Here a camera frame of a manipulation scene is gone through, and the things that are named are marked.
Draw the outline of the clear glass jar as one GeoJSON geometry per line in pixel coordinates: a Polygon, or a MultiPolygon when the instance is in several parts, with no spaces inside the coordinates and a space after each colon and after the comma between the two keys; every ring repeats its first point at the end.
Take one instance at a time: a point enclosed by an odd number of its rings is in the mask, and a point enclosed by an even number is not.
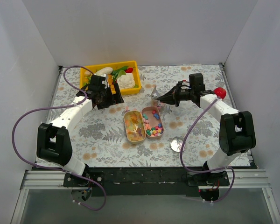
{"type": "Polygon", "coordinates": [[[159,100],[153,100],[153,106],[156,107],[159,111],[162,111],[165,108],[165,104],[159,100]]]}

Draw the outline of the silver metal scoop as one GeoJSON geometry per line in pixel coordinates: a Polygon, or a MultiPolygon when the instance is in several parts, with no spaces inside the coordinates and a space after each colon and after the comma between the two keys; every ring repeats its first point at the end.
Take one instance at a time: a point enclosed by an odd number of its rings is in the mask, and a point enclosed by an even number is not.
{"type": "Polygon", "coordinates": [[[156,89],[156,86],[153,88],[150,96],[152,100],[157,100],[158,97],[160,96],[159,92],[156,89]]]}

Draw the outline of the silver jar lid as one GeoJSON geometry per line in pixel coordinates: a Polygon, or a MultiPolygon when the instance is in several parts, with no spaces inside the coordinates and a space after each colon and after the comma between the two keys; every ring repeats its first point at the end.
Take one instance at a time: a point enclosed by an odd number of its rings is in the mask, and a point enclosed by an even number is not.
{"type": "Polygon", "coordinates": [[[181,151],[181,148],[182,148],[182,143],[183,143],[183,138],[174,137],[171,140],[169,146],[174,152],[179,153],[181,151]]]}

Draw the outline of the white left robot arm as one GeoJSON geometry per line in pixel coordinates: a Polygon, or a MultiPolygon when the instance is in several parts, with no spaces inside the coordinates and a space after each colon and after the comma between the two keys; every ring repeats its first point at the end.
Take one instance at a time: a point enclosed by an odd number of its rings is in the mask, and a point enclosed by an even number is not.
{"type": "Polygon", "coordinates": [[[75,173],[74,181],[78,186],[86,186],[90,175],[84,171],[86,165],[73,155],[70,133],[94,107],[104,109],[124,102],[119,85],[114,83],[113,87],[115,93],[112,92],[106,77],[91,76],[90,83],[76,94],[72,107],[67,108],[49,124],[42,123],[38,127],[37,157],[75,173]]]}

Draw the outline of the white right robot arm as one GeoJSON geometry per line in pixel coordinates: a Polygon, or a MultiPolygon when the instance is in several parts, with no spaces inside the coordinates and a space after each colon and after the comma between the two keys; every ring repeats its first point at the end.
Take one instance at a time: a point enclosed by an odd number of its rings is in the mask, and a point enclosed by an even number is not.
{"type": "Polygon", "coordinates": [[[179,106],[181,101],[192,101],[203,113],[208,112],[219,123],[219,149],[203,166],[202,181],[215,184],[218,173],[228,169],[229,164],[240,154],[256,146],[252,114],[238,111],[227,105],[214,91],[207,90],[201,73],[190,74],[189,81],[180,81],[166,94],[154,96],[159,104],[179,106]]]}

